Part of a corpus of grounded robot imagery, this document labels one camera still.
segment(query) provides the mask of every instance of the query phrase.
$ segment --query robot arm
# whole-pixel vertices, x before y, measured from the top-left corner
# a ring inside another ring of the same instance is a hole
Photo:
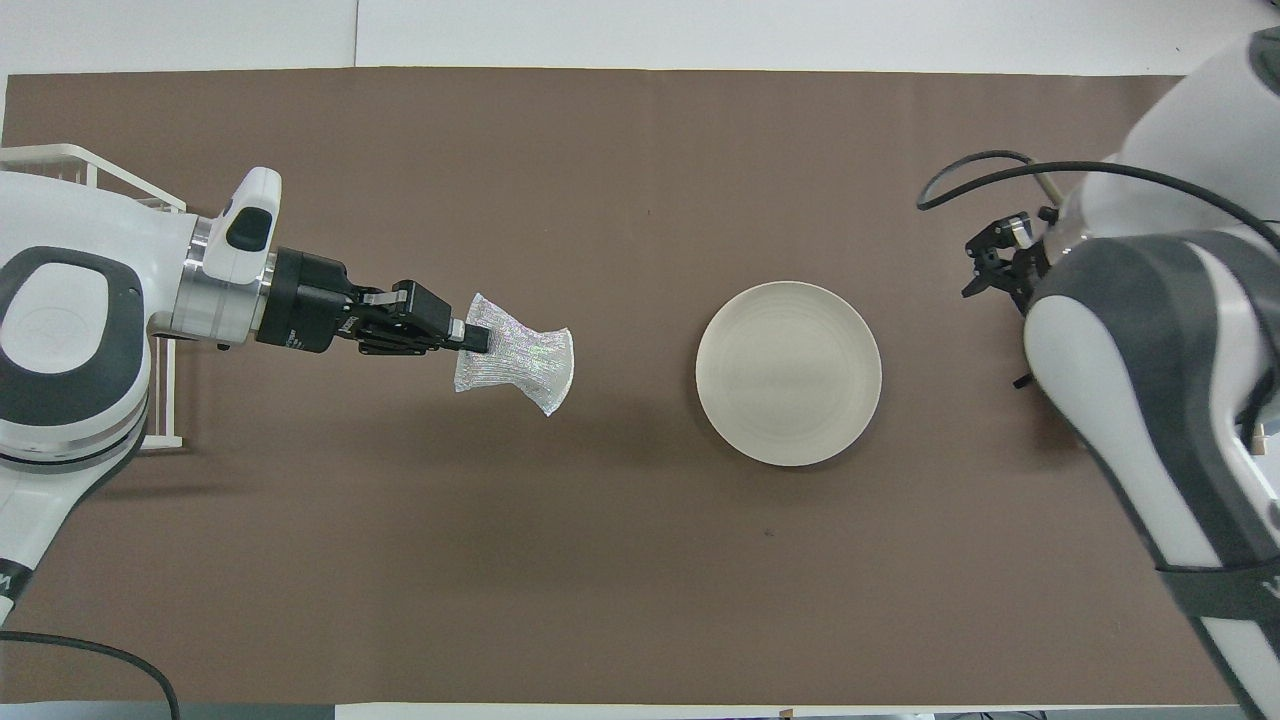
[[[489,332],[413,281],[356,286],[270,251],[280,177],[248,173],[218,218],[0,172],[0,624],[67,515],[123,468],[146,421],[151,333],[323,352],[486,352]]]
[[[1039,238],[1025,213],[978,233],[964,291],[1012,296],[1036,380],[1110,479],[1242,707],[1272,720],[1280,462],[1251,446],[1280,416],[1280,252],[1260,240],[1276,241],[1263,220],[1280,218],[1277,78],[1272,28],[1180,82],[1114,158],[1230,199],[1253,229],[1222,211],[1229,202],[1089,174],[1064,208],[1042,211]]]

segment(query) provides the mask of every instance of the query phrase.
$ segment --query white plate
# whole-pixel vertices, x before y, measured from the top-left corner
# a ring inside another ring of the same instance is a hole
[[[838,295],[801,282],[741,292],[698,346],[698,397],[749,457],[812,465],[863,433],[881,392],[879,348]]]

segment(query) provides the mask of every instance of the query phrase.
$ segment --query white wire rack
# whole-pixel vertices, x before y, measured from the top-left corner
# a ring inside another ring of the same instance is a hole
[[[182,200],[78,145],[0,147],[0,169],[54,177],[88,187],[104,187],[133,197],[161,213],[187,211],[187,204]],[[152,382],[148,421],[152,432],[142,439],[142,450],[182,447],[182,436],[174,427],[178,343],[159,337],[151,342]]]

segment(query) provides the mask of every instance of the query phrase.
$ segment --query black cable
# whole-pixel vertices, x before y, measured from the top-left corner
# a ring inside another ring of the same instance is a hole
[[[964,158],[960,158],[955,163],[951,163],[950,165],[947,165],[946,168],[942,168],[941,170],[938,170],[938,174],[936,174],[932,178],[929,178],[929,182],[927,182],[924,184],[924,190],[920,191],[920,197],[923,199],[923,197],[928,196],[929,192],[933,192],[933,186],[936,186],[942,178],[945,178],[945,177],[950,176],[951,173],[959,170],[960,168],[968,165],[969,163],[977,163],[978,160],[991,160],[993,158],[1005,158],[1007,160],[1018,160],[1019,163],[1024,164],[1024,165],[1034,165],[1036,164],[1036,159],[1034,158],[1032,158],[1030,155],[1027,155],[1024,152],[1019,152],[1016,150],[983,150],[980,152],[974,152],[972,155],[965,155]],[[1053,181],[1050,179],[1048,176],[1038,174],[1037,173],[1036,174],[1036,182],[1039,183],[1041,190],[1044,191],[1044,196],[1048,197],[1048,201],[1055,208],[1062,205],[1062,191],[1060,191],[1057,188],[1057,186],[1053,184]],[[919,202],[920,201],[916,200],[916,208],[919,208]]]
[[[164,700],[169,703],[169,717],[172,720],[179,720],[182,712],[178,708],[178,696],[173,692],[173,684],[169,683],[169,678],[164,676],[164,673],[159,667],[151,665],[146,660],[142,660],[132,652],[123,651],[109,644],[101,644],[91,641],[82,641],[77,638],[67,638],[63,635],[46,635],[45,633],[24,633],[19,630],[0,630],[0,642],[15,642],[15,643],[33,643],[33,644],[54,644],[59,647],[70,647],[76,650],[87,650],[90,652],[96,652],[99,655],[105,655],[108,657],[114,657],[116,660],[123,660],[129,665],[133,665],[138,670],[142,670],[160,685],[160,691],[164,692]]]
[[[1034,176],[1041,173],[1107,173],[1114,176],[1125,176],[1140,181],[1153,182],[1156,184],[1162,184],[1165,187],[1176,190],[1190,195],[1192,197],[1198,197],[1204,202],[1222,210],[1228,215],[1231,215],[1240,223],[1245,224],[1249,229],[1262,236],[1271,247],[1280,252],[1280,236],[1276,234],[1267,224],[1257,218],[1253,213],[1249,213],[1244,208],[1231,202],[1230,200],[1222,197],[1221,195],[1201,187],[1196,183],[1187,182],[1184,179],[1175,178],[1172,176],[1166,176],[1164,173],[1157,173],[1155,170],[1148,170],[1146,168],[1135,168],[1133,165],[1121,165],[1117,163],[1101,163],[1092,160],[1068,160],[1059,163],[1033,163],[1030,165],[1023,165],[1021,168],[1010,168],[1007,170],[997,170],[991,174],[982,176],[980,178],[972,179],[959,187],[948,190],[937,197],[929,197],[928,193],[933,190],[933,184],[937,178],[931,181],[929,184],[920,191],[920,196],[915,201],[915,206],[919,210],[931,210],[942,205],[943,202],[950,202],[961,195],[973,192],[979,187],[986,187],[991,183],[1020,178],[1024,176]]]
[[[970,710],[969,712],[961,712],[960,715],[952,715],[950,720],[963,720],[964,717],[977,716],[978,720],[996,720],[996,715],[1025,715],[1032,720],[1048,720],[1048,714],[1043,710],[1037,710],[1039,715],[1028,712],[1025,710]]]

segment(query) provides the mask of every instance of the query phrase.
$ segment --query plate rim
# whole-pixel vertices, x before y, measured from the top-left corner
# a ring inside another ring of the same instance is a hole
[[[847,309],[849,313],[858,320],[858,323],[867,331],[867,337],[870,341],[870,350],[873,351],[874,357],[876,357],[876,373],[874,373],[874,375],[876,375],[876,392],[874,392],[874,400],[870,402],[870,407],[868,409],[865,421],[863,421],[861,427],[859,427],[856,429],[856,432],[852,433],[852,437],[844,446],[841,446],[840,448],[837,448],[836,451],[831,452],[829,455],[827,455],[824,457],[819,457],[817,460],[809,460],[809,461],[805,461],[805,462],[778,462],[776,460],[767,460],[764,457],[760,457],[758,454],[751,454],[751,452],[748,452],[746,450],[744,450],[742,447],[739,447],[736,443],[733,443],[733,441],[731,441],[728,437],[726,437],[724,432],[716,424],[716,419],[712,418],[710,413],[708,413],[708,410],[707,410],[707,401],[703,397],[703,375],[701,375],[701,369],[703,369],[704,356],[708,352],[707,351],[707,336],[708,336],[708,333],[716,325],[716,322],[723,316],[724,311],[727,309],[730,309],[731,306],[733,306],[736,302],[741,301],[741,299],[744,296],[751,295],[751,293],[755,293],[755,292],[762,292],[765,288],[774,287],[774,286],[804,287],[806,290],[818,291],[818,292],[820,292],[823,295],[831,296],[831,297],[836,299],[837,301],[840,301],[840,304],[844,305],[845,309]],[[804,282],[804,281],[769,281],[769,282],[764,282],[764,283],[759,283],[759,284],[751,286],[751,287],[749,287],[749,288],[739,292],[737,295],[735,295],[733,297],[731,297],[728,301],[726,301],[723,305],[721,305],[721,307],[718,310],[716,310],[716,314],[712,315],[712,319],[707,323],[707,327],[703,329],[701,337],[699,337],[699,340],[698,340],[698,355],[696,355],[696,357],[694,360],[694,384],[696,386],[696,389],[698,389],[698,404],[703,409],[703,415],[712,424],[712,428],[721,437],[721,439],[723,439],[726,443],[728,443],[730,447],[732,447],[733,450],[736,450],[736,451],[741,452],[742,455],[750,457],[751,460],[755,460],[758,462],[764,462],[767,465],[773,465],[773,466],[777,466],[777,468],[804,468],[804,466],[808,466],[808,465],[817,465],[818,462],[823,462],[826,460],[831,460],[832,457],[835,457],[835,456],[840,455],[841,452],[849,450],[849,447],[852,446],[854,442],[856,442],[858,438],[860,438],[863,436],[863,433],[867,432],[867,428],[870,425],[872,419],[876,416],[876,411],[879,409],[881,396],[883,395],[883,389],[884,389],[884,359],[881,356],[879,342],[876,340],[876,333],[872,332],[872,327],[867,322],[867,318],[863,318],[861,313],[859,313],[858,309],[854,307],[847,300],[845,300],[840,295],[832,292],[831,290],[827,290],[827,288],[824,288],[824,287],[822,287],[819,284],[814,284],[814,283],[810,283],[810,282]]]

